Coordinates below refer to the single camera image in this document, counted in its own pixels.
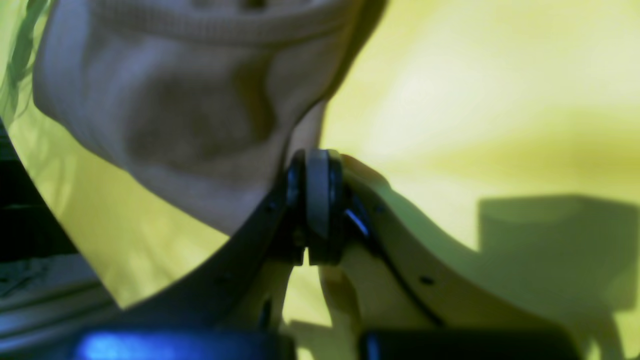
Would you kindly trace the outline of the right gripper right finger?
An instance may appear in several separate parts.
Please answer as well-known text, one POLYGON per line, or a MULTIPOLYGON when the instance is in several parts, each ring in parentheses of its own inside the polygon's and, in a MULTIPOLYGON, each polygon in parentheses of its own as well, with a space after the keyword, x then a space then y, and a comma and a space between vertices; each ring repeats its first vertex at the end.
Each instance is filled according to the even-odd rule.
POLYGON ((380 194, 389 184, 328 154, 333 251, 354 287, 361 360, 578 360, 560 326, 446 265, 380 194))

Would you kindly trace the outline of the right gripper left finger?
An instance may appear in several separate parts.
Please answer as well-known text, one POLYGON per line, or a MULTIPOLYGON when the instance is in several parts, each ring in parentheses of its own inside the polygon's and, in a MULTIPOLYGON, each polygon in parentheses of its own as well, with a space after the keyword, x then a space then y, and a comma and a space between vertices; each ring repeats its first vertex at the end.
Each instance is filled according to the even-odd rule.
POLYGON ((277 332, 293 267, 330 263, 330 151, 300 150, 214 255, 75 342, 72 360, 294 360, 277 332))

